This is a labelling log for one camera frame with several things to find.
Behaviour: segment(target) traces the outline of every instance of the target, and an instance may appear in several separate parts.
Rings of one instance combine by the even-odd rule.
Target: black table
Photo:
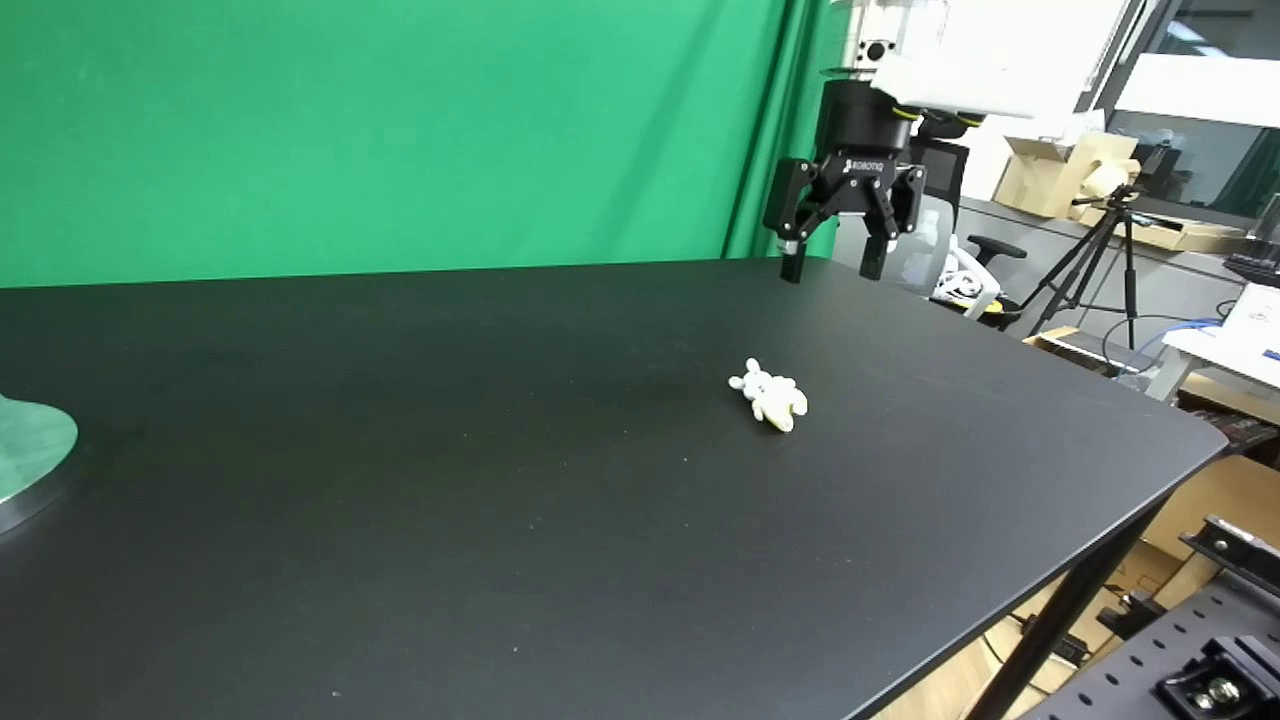
[[[826,262],[0,291],[0,336],[90,437],[0,539],[12,720],[867,712],[1224,443]]]

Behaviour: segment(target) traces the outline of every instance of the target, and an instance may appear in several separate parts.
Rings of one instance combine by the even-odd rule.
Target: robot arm
[[[818,160],[779,160],[762,208],[762,228],[785,240],[785,279],[799,285],[808,236],[839,211],[862,211],[859,272],[880,274],[887,242],[919,215],[924,167],[909,157],[909,124],[891,95],[859,79],[826,82]]]

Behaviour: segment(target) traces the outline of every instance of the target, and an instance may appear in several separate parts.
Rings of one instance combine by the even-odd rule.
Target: cable
[[[1110,302],[1080,302],[1089,311],[1125,311],[1125,309],[1110,309]],[[1171,311],[1137,311],[1133,319],[1168,319],[1168,325],[1191,325],[1191,319],[1202,319],[1202,316],[1171,316]]]
[[[989,639],[989,630],[981,634],[989,654],[1003,669],[1006,658],[995,652],[995,644]]]
[[[1152,373],[1152,367],[1159,367],[1159,362],[1162,362],[1168,344],[1162,344],[1162,336],[1152,336],[1145,349],[1137,349],[1138,354],[1148,354],[1154,344],[1159,344],[1159,350],[1148,360],[1148,367],[1145,367],[1145,373]]]
[[[1103,309],[1095,302],[1095,295],[1108,289],[1116,262],[1118,262],[1118,250],[1108,254],[1108,267],[1103,267],[1103,274],[1093,285],[1089,302],[1075,302],[1075,309],[1085,309],[1085,311],[1080,311],[1080,325],[1089,319],[1089,311],[1103,311]]]
[[[1108,367],[1110,367],[1110,350],[1108,350],[1108,349],[1110,349],[1110,336],[1116,336],[1118,325],[1129,325],[1129,316],[1116,319],[1116,325],[1103,333],[1103,338],[1095,338],[1095,350],[1103,354]]]

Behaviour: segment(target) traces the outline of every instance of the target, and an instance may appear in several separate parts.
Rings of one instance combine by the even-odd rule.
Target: tripod
[[[1125,228],[1118,242],[1125,242],[1125,333],[1129,333],[1129,349],[1137,344],[1137,272],[1133,272],[1133,211],[1129,203],[1137,198],[1133,183],[1118,183],[1108,203],[1103,215],[1075,240],[1075,247],[1068,247],[1068,254],[1059,254],[1044,279],[1031,289],[1031,295],[1024,300],[1024,309],[1034,302],[1038,291],[1053,291],[1044,311],[1031,325],[1031,336],[1059,311],[1059,309],[1080,309],[1095,262],[1108,250],[1108,240],[1116,236],[1116,228]]]

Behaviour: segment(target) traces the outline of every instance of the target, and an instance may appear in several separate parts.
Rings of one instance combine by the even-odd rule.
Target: green backdrop
[[[849,0],[4,0],[0,285],[760,250]]]

